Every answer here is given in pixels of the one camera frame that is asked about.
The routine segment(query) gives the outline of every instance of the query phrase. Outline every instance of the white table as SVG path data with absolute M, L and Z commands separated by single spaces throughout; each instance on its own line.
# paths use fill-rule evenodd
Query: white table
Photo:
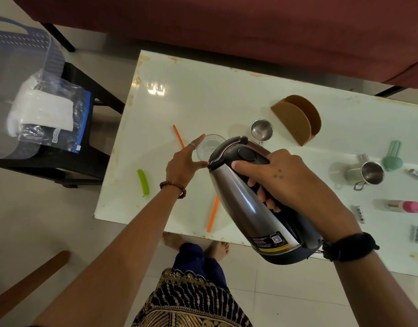
M 322 119 L 321 132 L 304 147 L 270 110 L 291 94 L 309 99 Z M 258 118 L 274 127 L 266 149 L 287 148 L 300 155 L 344 204 L 361 205 L 362 229 L 381 246 L 378 253 L 387 267 L 418 276 L 418 244 L 410 239 L 418 214 L 389 212 L 383 206 L 384 199 L 418 201 L 418 181 L 406 174 L 412 167 L 418 170 L 418 105 L 147 51 L 141 52 L 135 70 L 95 218 L 127 224 L 159 191 L 166 164 L 180 149 L 173 124 L 186 145 L 203 132 L 226 139 L 250 137 L 250 124 Z M 346 184 L 342 170 L 357 162 L 356 155 L 367 153 L 380 161 L 395 139 L 402 141 L 402 170 L 386 173 L 381 185 L 361 192 Z M 145 172 L 150 187 L 145 198 L 137 169 Z M 249 245 L 221 205 L 212 232 L 206 232 L 215 201 L 207 170 L 198 171 L 187 190 L 166 231 Z

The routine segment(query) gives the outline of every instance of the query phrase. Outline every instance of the sofa leg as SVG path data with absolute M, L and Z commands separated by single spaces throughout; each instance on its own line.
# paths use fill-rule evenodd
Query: sofa leg
M 399 92 L 401 92 L 405 89 L 407 89 L 407 88 L 401 87 L 401 86 L 392 86 L 392 87 L 390 87 L 388 89 L 385 89 L 384 91 L 382 91 L 378 94 L 375 94 L 374 96 L 380 96 L 382 98 L 386 98 L 386 97 L 389 97 L 393 94 L 399 93 Z
M 64 37 L 62 33 L 59 32 L 59 30 L 50 23 L 41 23 L 43 27 L 56 39 L 59 41 L 59 43 L 67 49 L 70 53 L 75 52 L 74 46 L 67 40 L 67 38 Z

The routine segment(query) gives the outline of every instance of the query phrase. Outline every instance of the hand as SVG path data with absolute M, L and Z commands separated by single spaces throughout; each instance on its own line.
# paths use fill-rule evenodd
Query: hand
M 250 177 L 249 186 L 260 183 L 280 203 L 304 215 L 317 231 L 330 240 L 361 232 L 353 214 L 324 181 L 304 164 L 301 157 L 281 149 L 266 158 L 270 161 L 266 165 L 234 161 L 232 168 Z M 278 211 L 262 187 L 257 194 L 268 208 Z
M 206 134 L 201 134 L 201 136 L 192 141 L 192 143 L 197 147 L 205 137 Z M 170 160 L 167 165 L 167 181 L 171 181 L 171 183 L 177 182 L 183 187 L 186 187 L 194 177 L 195 171 L 208 166 L 208 163 L 205 161 L 193 162 L 193 151 L 194 146 L 188 144 L 182 150 L 174 154 L 173 159 Z

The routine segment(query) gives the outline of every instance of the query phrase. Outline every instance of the green spoon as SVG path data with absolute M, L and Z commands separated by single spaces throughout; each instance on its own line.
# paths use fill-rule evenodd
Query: green spoon
M 391 152 L 389 156 L 383 158 L 383 166 L 388 172 L 398 170 L 402 167 L 402 159 L 398 157 L 399 150 L 401 148 L 401 141 L 394 141 L 392 144 Z

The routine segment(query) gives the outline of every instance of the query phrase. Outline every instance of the kettle label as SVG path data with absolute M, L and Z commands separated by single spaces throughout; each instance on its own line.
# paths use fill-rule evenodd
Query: kettle label
M 251 238 L 260 251 L 264 253 L 272 253 L 274 251 L 285 250 L 290 247 L 289 243 L 283 235 L 277 231 L 260 238 Z

